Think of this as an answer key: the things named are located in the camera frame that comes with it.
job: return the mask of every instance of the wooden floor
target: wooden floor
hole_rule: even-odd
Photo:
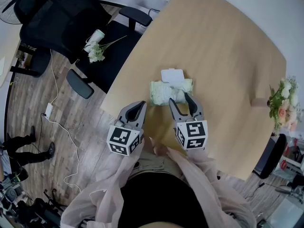
[[[116,15],[118,8],[105,6],[105,9]],[[59,53],[53,51],[53,69],[59,88],[58,98],[54,101],[51,120],[56,121],[67,128],[75,144],[78,146],[80,166],[76,176],[68,178],[68,182],[75,182],[81,189],[96,181],[96,173],[102,169],[106,162],[109,150],[106,146],[106,137],[109,125],[114,121],[113,117],[100,109],[105,93],[92,84],[95,90],[93,96],[85,100],[77,95],[69,86],[66,75],[69,69],[76,69],[69,61]],[[41,128],[40,114],[45,112],[47,104],[57,95],[55,81],[51,66],[40,78],[19,75],[19,83],[13,84],[7,118],[7,131],[14,136],[29,134],[30,127],[36,127],[38,139]],[[40,150],[46,151],[53,141],[56,145],[56,154],[53,159],[43,163],[30,164],[26,166],[29,178],[22,182],[23,188],[32,199],[43,198],[43,190],[51,191],[57,189],[57,200],[61,204],[68,205],[78,194],[75,186],[66,185],[63,182],[65,176],[77,169],[77,156],[67,132],[59,126],[49,123],[42,118],[43,128],[40,139]],[[38,153],[33,145],[27,145],[20,151]],[[247,181],[220,174],[223,180],[227,180],[244,197],[253,194],[261,183],[254,174]],[[284,181],[281,178],[270,176],[264,180],[266,183],[278,186]],[[275,192],[271,186],[263,186],[258,189],[252,198],[248,198],[254,214],[262,212],[258,219],[269,217],[269,215],[282,202],[283,195]]]

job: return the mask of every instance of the white cable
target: white cable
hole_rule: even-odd
[[[65,131],[67,131],[67,133],[68,133],[68,135],[69,135],[69,137],[70,137],[70,139],[72,140],[72,142],[73,142],[73,144],[74,144],[74,146],[75,146],[75,148],[76,148],[76,154],[77,154],[77,159],[78,159],[78,165],[77,165],[77,172],[75,172],[75,173],[73,173],[73,174],[71,174],[71,175],[68,175],[68,176],[66,176],[64,179],[63,179],[63,181],[65,182],[65,184],[67,184],[67,185],[75,185],[75,186],[77,186],[78,187],[78,189],[79,189],[79,191],[81,191],[81,189],[80,189],[80,187],[77,185],[77,184],[75,184],[75,183],[68,183],[68,182],[66,182],[66,178],[68,178],[68,177],[71,177],[71,176],[74,176],[74,175],[77,175],[78,174],[78,168],[79,168],[79,165],[80,165],[80,159],[79,159],[79,156],[78,156],[78,149],[77,149],[77,146],[76,146],[76,144],[74,143],[74,140],[72,139],[72,137],[71,137],[71,134],[70,134],[70,132],[67,130],[67,129],[65,129],[60,123],[57,123],[57,122],[52,122],[52,121],[50,121],[49,119],[47,119],[50,123],[53,123],[53,124],[58,124],[60,127],[62,127]]]
[[[57,99],[59,92],[58,92],[58,86],[57,86],[55,74],[54,74],[54,71],[53,71],[53,54],[52,54],[52,50],[51,50],[51,49],[50,49],[49,51],[51,52],[51,58],[52,58],[52,73],[53,73],[53,76],[54,76],[54,80],[55,80],[55,84],[56,84],[56,89],[57,89],[57,96],[56,96],[55,99],[51,102],[51,105],[52,105],[53,102]]]

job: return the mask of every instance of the white tissue package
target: white tissue package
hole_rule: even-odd
[[[172,98],[176,103],[186,103],[184,92],[192,95],[192,90],[192,79],[185,79],[180,86],[163,81],[150,82],[150,102],[152,105],[168,105]]]

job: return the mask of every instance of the black trousers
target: black trousers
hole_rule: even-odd
[[[10,156],[10,166],[12,172],[18,171],[20,166],[24,166],[30,163],[43,162],[48,158],[48,152],[42,152],[39,154],[33,154],[30,152],[16,153],[16,150],[24,145],[31,144],[33,139],[30,136],[15,137],[7,140],[3,143],[3,146],[7,150]]]

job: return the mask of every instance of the person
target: person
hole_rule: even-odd
[[[31,127],[30,135],[25,137],[14,137],[0,144],[2,155],[0,156],[0,181],[13,172],[20,172],[21,166],[30,163],[39,163],[53,158],[55,154],[55,144],[52,142],[46,152],[38,154],[30,152],[16,152],[24,145],[36,142],[35,127]]]
[[[96,178],[61,217],[61,228],[84,219],[112,228],[256,228],[246,202],[218,180],[203,149],[179,151],[144,138],[130,156],[110,153]]]

